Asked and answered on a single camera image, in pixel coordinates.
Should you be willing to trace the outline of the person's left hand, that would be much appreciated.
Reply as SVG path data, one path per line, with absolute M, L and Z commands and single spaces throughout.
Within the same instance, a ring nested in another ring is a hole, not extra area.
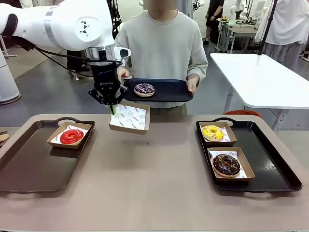
M 196 92 L 198 83 L 199 83 L 199 77 L 188 78 L 187 80 L 188 91 L 194 94 Z

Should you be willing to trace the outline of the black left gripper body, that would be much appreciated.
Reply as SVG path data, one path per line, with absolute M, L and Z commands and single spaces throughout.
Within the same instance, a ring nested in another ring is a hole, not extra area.
M 92 65 L 92 75 L 94 87 L 102 95 L 113 99 L 116 91 L 120 88 L 120 82 L 117 75 L 117 64 L 108 63 L 107 65 Z

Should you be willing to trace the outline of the person's right hand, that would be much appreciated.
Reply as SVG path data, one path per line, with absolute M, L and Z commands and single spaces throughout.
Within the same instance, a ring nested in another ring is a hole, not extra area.
M 118 80 L 120 83 L 123 83 L 124 80 L 131 78 L 129 70 L 125 67 L 118 67 L 117 75 L 118 75 Z

